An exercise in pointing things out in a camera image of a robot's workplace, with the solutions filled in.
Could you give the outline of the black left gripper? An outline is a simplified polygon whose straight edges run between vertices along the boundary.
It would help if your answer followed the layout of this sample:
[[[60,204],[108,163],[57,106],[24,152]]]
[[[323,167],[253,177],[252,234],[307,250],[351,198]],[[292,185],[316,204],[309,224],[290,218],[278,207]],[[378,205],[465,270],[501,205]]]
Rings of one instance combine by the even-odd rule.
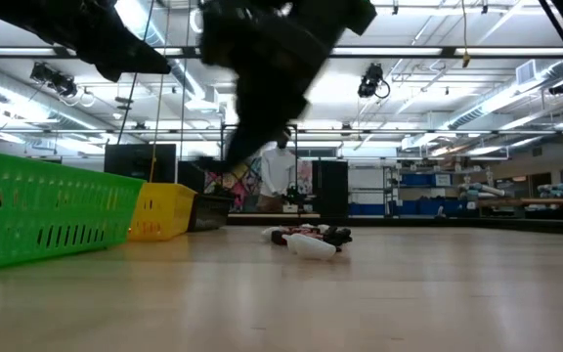
[[[128,30],[115,5],[115,0],[79,2],[77,56],[112,82],[117,82],[122,73],[169,73],[171,67],[163,55],[144,41],[127,37]]]

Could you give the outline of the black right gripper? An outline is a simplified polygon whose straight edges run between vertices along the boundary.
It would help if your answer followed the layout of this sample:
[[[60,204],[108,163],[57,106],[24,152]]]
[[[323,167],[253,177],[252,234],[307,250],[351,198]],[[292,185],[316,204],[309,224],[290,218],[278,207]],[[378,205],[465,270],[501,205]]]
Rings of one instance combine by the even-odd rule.
[[[309,106],[306,91],[322,66],[330,44],[331,9],[326,1],[205,1],[201,60],[237,75],[237,129],[223,160],[201,156],[195,166],[230,172],[271,141]]]

